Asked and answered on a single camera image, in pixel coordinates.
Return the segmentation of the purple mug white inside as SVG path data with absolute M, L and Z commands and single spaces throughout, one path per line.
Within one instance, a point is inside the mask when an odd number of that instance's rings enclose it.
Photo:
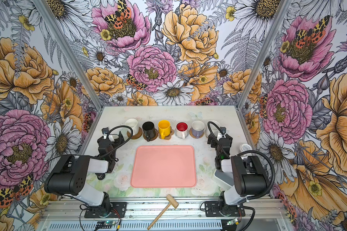
M 197 120 L 192 123 L 191 129 L 194 136 L 200 136 L 204 133 L 205 125 L 202 121 Z

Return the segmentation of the white speckled mug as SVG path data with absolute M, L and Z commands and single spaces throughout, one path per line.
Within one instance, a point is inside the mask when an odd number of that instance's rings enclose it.
M 211 122 L 215 123 L 218 127 L 220 127 L 220 123 L 218 121 L 211 120 Z M 217 137 L 218 134 L 219 134 L 219 130 L 216 128 L 216 126 L 210 125 L 210 128 L 211 128 L 214 136 Z M 207 128 L 206 128 L 206 137 L 208 137 L 209 135 L 210 135 L 210 131 L 209 131 L 208 126 L 207 126 Z
M 125 125 L 133 130 L 133 136 L 139 133 L 138 121 L 135 118 L 126 120 Z

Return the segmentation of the plain brown wooden coaster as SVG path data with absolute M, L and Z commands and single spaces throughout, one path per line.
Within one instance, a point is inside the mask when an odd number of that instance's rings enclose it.
M 130 131 L 128 130 L 127 131 L 127 137 L 130 137 Z M 141 136 L 143 135 L 143 130 L 142 130 L 142 128 L 141 127 L 139 127 L 139 131 L 138 131 L 138 133 L 136 134 L 136 135 L 133 135 L 132 137 L 131 137 L 131 140 L 137 140 L 137 139 L 139 139 Z

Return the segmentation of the black mug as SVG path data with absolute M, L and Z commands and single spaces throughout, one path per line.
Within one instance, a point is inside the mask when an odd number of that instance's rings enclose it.
M 145 136 L 146 141 L 149 142 L 156 139 L 157 132 L 153 122 L 151 121 L 145 122 L 142 126 L 142 129 L 143 129 L 143 134 Z

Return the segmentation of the white mug red inside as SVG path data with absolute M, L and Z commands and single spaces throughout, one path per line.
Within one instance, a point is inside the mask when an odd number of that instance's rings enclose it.
M 189 126 L 186 122 L 179 122 L 175 128 L 175 135 L 180 139 L 185 139 L 189 134 Z

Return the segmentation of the dark wooden scratched coaster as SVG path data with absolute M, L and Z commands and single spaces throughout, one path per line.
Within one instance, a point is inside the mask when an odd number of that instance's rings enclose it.
M 150 130 L 150 131 L 143 131 L 143 138 L 150 142 L 150 141 L 154 141 L 158 138 L 158 131 L 155 129 L 155 130 Z

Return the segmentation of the cork paw print coaster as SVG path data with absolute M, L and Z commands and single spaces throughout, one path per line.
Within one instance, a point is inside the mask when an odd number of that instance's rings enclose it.
M 166 136 L 164 138 L 164 140 L 170 140 L 172 138 L 172 136 L 174 135 L 174 130 L 170 130 L 170 134 L 168 136 Z

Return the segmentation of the yellow mug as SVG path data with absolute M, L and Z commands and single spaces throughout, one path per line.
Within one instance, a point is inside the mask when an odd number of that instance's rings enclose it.
M 162 140 L 169 140 L 171 138 L 171 124 L 168 120 L 161 120 L 158 123 L 159 138 Z

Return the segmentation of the woven rattan round coaster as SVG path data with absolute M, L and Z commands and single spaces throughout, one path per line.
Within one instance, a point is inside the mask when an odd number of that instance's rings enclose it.
M 189 134 L 194 139 L 200 139 L 200 138 L 202 138 L 204 136 L 204 133 L 202 135 L 200 135 L 200 136 L 194 136 L 193 133 L 192 133 L 192 129 L 189 130 Z

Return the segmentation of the grey-blue woven round coaster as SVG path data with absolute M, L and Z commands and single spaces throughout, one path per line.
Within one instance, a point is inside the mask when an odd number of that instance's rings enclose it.
M 185 139 L 186 137 L 189 136 L 188 131 L 175 131 L 175 136 L 180 139 Z

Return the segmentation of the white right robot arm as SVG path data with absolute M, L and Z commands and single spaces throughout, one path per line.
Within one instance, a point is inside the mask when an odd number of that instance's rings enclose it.
M 204 203 L 206 216 L 244 216 L 242 204 L 253 196 L 263 197 L 264 192 L 270 192 L 270 182 L 259 157 L 247 143 L 241 144 L 238 154 L 230 156 L 232 138 L 227 134 L 222 137 L 210 134 L 207 143 L 216 151 L 215 179 L 225 185 L 226 190 L 221 192 L 217 202 Z

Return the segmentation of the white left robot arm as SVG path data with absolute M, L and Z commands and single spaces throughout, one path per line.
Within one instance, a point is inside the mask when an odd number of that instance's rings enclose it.
M 107 192 L 102 192 L 86 182 L 87 174 L 93 173 L 103 180 L 107 173 L 112 173 L 116 162 L 116 151 L 113 148 L 124 142 L 121 133 L 113 134 L 112 140 L 103 135 L 97 140 L 99 155 L 62 156 L 48 178 L 44 189 L 47 193 L 66 195 L 76 198 L 86 206 L 91 217 L 118 217 L 117 207 L 112 205 Z

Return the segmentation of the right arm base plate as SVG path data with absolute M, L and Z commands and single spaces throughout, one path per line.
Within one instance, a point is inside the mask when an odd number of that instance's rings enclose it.
M 205 201 L 206 217 L 244 217 L 245 210 L 238 206 L 220 205 L 218 201 Z

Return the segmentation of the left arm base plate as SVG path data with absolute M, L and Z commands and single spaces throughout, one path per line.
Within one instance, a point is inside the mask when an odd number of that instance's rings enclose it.
M 111 202 L 111 210 L 107 210 L 103 205 L 90 207 L 84 214 L 85 218 L 124 218 L 126 212 L 126 202 Z

